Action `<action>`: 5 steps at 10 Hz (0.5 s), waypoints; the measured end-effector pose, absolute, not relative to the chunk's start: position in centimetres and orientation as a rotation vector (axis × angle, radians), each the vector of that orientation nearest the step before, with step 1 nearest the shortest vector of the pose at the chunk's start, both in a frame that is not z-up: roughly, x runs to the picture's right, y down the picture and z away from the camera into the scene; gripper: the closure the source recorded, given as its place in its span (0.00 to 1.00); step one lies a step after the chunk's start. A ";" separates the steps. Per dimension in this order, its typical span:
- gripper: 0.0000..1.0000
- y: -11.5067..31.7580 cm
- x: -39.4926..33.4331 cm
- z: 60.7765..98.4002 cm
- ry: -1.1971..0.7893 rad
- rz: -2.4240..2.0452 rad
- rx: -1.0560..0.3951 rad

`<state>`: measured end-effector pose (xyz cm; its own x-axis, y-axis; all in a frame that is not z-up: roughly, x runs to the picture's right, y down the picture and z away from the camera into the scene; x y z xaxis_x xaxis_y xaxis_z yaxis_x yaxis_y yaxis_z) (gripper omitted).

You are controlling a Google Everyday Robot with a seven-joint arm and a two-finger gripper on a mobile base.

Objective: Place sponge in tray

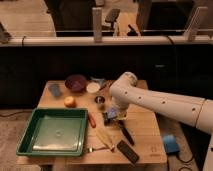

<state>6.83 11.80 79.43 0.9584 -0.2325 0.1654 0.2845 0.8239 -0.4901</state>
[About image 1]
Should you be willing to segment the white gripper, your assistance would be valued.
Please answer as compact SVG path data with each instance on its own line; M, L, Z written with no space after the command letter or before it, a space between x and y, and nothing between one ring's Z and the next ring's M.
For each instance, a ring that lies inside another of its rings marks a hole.
M117 110L117 116L119 118L124 118L127 115L127 109L129 107L128 103L125 103L113 98L112 105Z

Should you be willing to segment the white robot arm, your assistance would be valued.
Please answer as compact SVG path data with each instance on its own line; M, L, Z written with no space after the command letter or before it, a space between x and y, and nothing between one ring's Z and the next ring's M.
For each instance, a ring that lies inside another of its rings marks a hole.
M142 89L137 82L134 73L124 72L109 88L113 106L126 111L138 105L210 134L202 171L213 171L213 100Z

